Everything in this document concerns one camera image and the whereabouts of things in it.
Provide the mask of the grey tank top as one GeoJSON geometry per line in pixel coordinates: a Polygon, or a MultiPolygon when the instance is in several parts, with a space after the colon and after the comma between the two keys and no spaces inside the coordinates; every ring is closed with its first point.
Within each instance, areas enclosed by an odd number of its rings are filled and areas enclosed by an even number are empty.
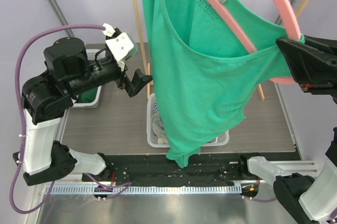
{"type": "Polygon", "coordinates": [[[151,127],[157,137],[165,137],[165,127],[159,112],[151,116],[151,127]]]}

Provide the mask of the green tank top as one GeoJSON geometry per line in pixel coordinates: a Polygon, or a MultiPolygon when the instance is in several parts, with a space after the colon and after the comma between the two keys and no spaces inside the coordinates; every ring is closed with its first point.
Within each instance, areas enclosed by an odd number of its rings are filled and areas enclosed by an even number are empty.
{"type": "Polygon", "coordinates": [[[288,34],[240,0],[225,0],[256,48],[248,52],[207,0],[142,2],[166,156],[185,168],[203,145],[244,120],[260,83],[291,76],[276,44],[288,34]]]}

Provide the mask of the pink plastic hanger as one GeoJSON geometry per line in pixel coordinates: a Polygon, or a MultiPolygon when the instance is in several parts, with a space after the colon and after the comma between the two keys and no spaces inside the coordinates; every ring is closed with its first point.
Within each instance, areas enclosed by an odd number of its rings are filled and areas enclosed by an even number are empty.
{"type": "MultiPolygon", "coordinates": [[[[241,44],[248,52],[256,52],[255,45],[243,31],[239,23],[231,15],[229,10],[219,0],[207,0],[208,3],[215,9],[221,19],[228,25],[231,31],[239,39],[241,44]]],[[[294,10],[289,0],[272,0],[279,11],[282,23],[286,29],[289,39],[299,41],[302,37],[301,31],[294,10]]]]}

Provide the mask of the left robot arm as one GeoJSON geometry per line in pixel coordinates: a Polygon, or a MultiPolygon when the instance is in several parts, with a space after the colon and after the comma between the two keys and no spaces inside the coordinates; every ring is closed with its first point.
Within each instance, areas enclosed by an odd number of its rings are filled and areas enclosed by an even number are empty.
{"type": "Polygon", "coordinates": [[[130,97],[151,82],[150,75],[136,70],[132,79],[121,68],[110,48],[107,56],[90,61],[85,44],[75,37],[57,40],[44,50],[46,70],[28,80],[22,88],[21,104],[26,127],[23,178],[28,186],[62,179],[71,173],[84,173],[107,181],[113,166],[102,154],[74,151],[56,139],[66,110],[81,94],[115,82],[130,97]]]}

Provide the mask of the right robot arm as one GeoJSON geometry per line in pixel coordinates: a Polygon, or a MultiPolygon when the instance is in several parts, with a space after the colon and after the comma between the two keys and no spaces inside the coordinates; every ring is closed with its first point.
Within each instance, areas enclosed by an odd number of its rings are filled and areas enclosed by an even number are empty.
{"type": "MultiPolygon", "coordinates": [[[[336,41],[304,37],[305,42],[279,38],[276,44],[285,57],[295,82],[304,93],[329,95],[336,100],[336,41]]],[[[277,201],[297,223],[336,221],[336,139],[325,153],[317,178],[288,172],[260,155],[241,155],[238,173],[243,179],[264,180],[277,201]]]]}

